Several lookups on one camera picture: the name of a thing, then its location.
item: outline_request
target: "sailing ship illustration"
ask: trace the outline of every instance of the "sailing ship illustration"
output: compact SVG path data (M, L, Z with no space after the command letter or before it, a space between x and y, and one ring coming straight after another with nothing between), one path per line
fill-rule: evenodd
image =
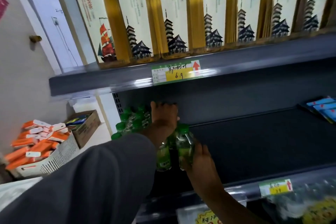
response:
M128 41L129 41L129 44L131 45L133 56L136 59L150 57L152 54L152 52L150 51L150 48L148 48L144 44L143 41L140 41L139 43L137 43L137 40L135 38L135 29L129 25L127 16L126 16L126 21L127 21L126 31L128 35Z
M279 4L279 0L273 6L272 16L272 37L287 36L289 34L289 26L286 19L281 19L282 5Z
M317 14L313 16L314 6L315 6L315 0L307 1L302 28L305 31L312 32L317 31L319 29L319 20L317 18Z
M238 42L249 42L254 40L254 31L251 25L245 27L246 11L242 9L243 1L240 3L240 10L238 11Z
M180 35L177 35L176 37L173 36L173 22L167 19L167 10L166 11L166 20L165 20L165 28L166 28L166 37L168 42L168 50L170 54L173 53L180 53L185 52L187 46L185 45L186 42L184 42Z
M212 30L212 16L208 14L208 5L206 5L206 14L204 16L204 27L205 27L205 43L207 47L221 46L223 43L222 36L219 34L218 30Z
M116 52L114 50L113 38L110 28L106 28L105 24L110 26L108 18L99 18L100 21L100 37L101 44L98 48L98 56L101 57L103 62L116 61Z

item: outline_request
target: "blue package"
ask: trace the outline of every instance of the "blue package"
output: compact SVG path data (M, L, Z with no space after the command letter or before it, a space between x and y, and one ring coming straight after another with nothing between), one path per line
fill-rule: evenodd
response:
M336 109L322 110L321 112L322 112L323 116L325 116L327 118L327 120L329 122L331 122L330 120L332 120L331 123L336 122Z
M319 99L317 101L309 102L306 105L313 106L313 105L320 105L320 104L328 104L328 103L332 103L332 102L335 102L335 99L333 99L333 98L323 98L323 99Z
M327 110L327 109L332 109L332 108L336 108L336 102L329 103L329 104L319 104L319 105L314 105L313 107L314 107L317 111Z

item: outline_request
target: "red sail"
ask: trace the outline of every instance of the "red sail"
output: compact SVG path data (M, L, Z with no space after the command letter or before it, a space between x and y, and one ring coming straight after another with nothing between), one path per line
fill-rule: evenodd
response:
M107 32L101 37L101 44L107 44L110 41L109 36L107 35Z
M107 55L112 55L114 56L115 55L115 51L112 47L112 44L109 43L107 45L105 45L102 49L101 49L102 53L103 53L103 56L107 56Z
M107 31L107 29L106 29L106 27L105 27L105 25L103 23L103 25L100 26L100 35L102 35L105 31Z

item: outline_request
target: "shelf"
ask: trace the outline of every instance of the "shelf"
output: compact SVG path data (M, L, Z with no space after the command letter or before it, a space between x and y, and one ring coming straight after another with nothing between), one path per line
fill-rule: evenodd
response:
M52 97L74 99L153 86L152 66L179 63L186 59L199 60L203 77L320 60L336 57L335 40L336 34L323 34L277 44L106 70L100 70L97 64L90 64L50 78L49 86Z
M336 126L299 109L251 115L191 127L208 145L226 191L261 197L258 184L289 178L293 188L336 178ZM178 208L201 204L172 152L171 170L155 174L150 198L137 221L165 218Z

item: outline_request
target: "cardboard box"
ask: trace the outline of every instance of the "cardboard box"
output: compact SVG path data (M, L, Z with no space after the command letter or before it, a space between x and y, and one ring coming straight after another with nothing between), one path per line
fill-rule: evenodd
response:
M94 111L78 112L70 116L69 119L64 122L66 123L69 120L72 120L84 114L90 114L90 116L80 127L72 131L80 149L84 147L84 145L87 143L87 141L89 141L90 137L93 135L93 133L100 125L100 120L97 111L94 110Z

